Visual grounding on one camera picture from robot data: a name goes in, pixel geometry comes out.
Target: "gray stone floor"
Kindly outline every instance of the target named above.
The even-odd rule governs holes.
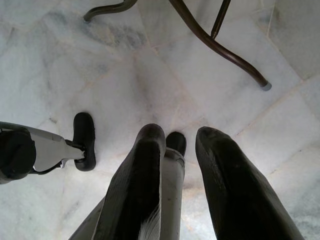
[[[307,29],[271,17],[277,9],[290,19],[296,7],[283,4],[295,1],[276,8],[273,0],[231,1],[217,38],[261,71],[273,85],[268,92],[190,34],[168,1],[140,0],[126,12],[82,21],[90,8],[114,2],[0,0],[0,120],[72,139],[74,115],[87,111],[97,156],[90,172],[69,162],[2,185],[0,238],[68,239],[105,195],[139,129],[157,123],[166,134],[183,132],[188,143],[180,239],[216,239],[195,156],[198,128],[211,126],[265,174],[305,239],[318,240],[319,61],[293,40]],[[209,31],[221,1],[185,2]],[[304,8],[310,19],[301,25],[318,31],[318,14]]]

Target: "chair leg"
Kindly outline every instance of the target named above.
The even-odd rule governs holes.
[[[229,60],[230,62],[234,63],[235,65],[237,65],[238,67],[246,71],[248,74],[250,74],[251,77],[253,77],[253,79],[260,85],[262,90],[268,91],[271,89],[272,87],[271,83],[269,83],[254,66],[252,66],[246,60],[242,59],[241,57],[234,54],[230,50],[226,49],[224,46],[222,46],[218,42],[216,42],[213,37],[215,33],[213,34],[213,36],[210,36],[202,29],[202,27],[197,23],[194,16],[191,14],[191,12],[187,8],[183,0],[169,0],[169,1],[172,4],[172,6],[175,8],[175,10],[178,12],[180,17],[183,19],[185,24],[204,44],[206,44],[209,48],[211,48],[220,56],[224,57],[225,59]],[[218,34],[218,31],[222,24],[222,20],[228,9],[229,2],[230,2],[229,0],[225,0],[222,4],[221,10],[218,15],[218,19],[215,23],[215,26],[212,29],[213,32],[216,30],[216,34]]]
[[[83,19],[86,22],[90,22],[93,17],[101,14],[115,14],[124,12],[135,5],[137,0],[124,0],[122,3],[108,5],[108,6],[98,6],[90,9],[84,16]]]

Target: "floor tile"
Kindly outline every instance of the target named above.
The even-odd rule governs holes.
[[[277,1],[269,36],[281,53],[303,78],[320,74],[320,2]]]
[[[273,10],[274,8],[271,6],[259,11],[255,11],[251,14],[252,19],[266,36],[269,35],[269,26]]]
[[[3,0],[0,5],[0,15],[15,27],[28,31],[59,2],[61,0]]]
[[[300,88],[299,92],[301,93],[304,101],[309,106],[311,111],[315,116],[320,120],[320,75],[317,75],[308,81],[306,81]]]
[[[301,80],[253,21],[226,23],[218,41],[251,62],[273,87],[263,92],[242,69],[190,35],[157,48],[211,127],[235,135]]]
[[[65,172],[57,169],[1,185],[1,238],[57,239],[64,184]]]
[[[86,84],[70,59],[59,56],[42,72],[14,89],[0,113],[4,122],[37,127]]]
[[[184,2],[198,23],[210,33],[222,0],[186,0]],[[175,40],[189,33],[188,27],[169,1],[139,0],[138,6],[152,47]],[[259,0],[231,1],[225,21],[250,13],[261,6]]]
[[[7,49],[7,44],[10,39],[13,28],[11,25],[0,22],[0,56],[3,54],[5,49]]]
[[[58,239],[69,239],[106,195],[112,175],[99,171],[79,171],[68,165],[61,206],[61,232]]]
[[[239,134],[235,140],[265,175],[320,136],[320,122],[295,92]]]
[[[85,23],[83,12],[75,10],[70,1],[62,1],[46,16],[44,22],[56,38],[76,48],[95,54],[104,53],[111,59],[131,54],[147,44],[138,8],[134,6],[123,14],[96,17]]]
[[[305,239],[317,240],[319,222],[320,142],[299,150],[267,178]]]
[[[72,139],[76,113],[92,114],[96,128],[97,169],[114,173],[145,124],[166,134],[198,118],[198,108],[152,50],[142,50],[77,94],[52,118]]]

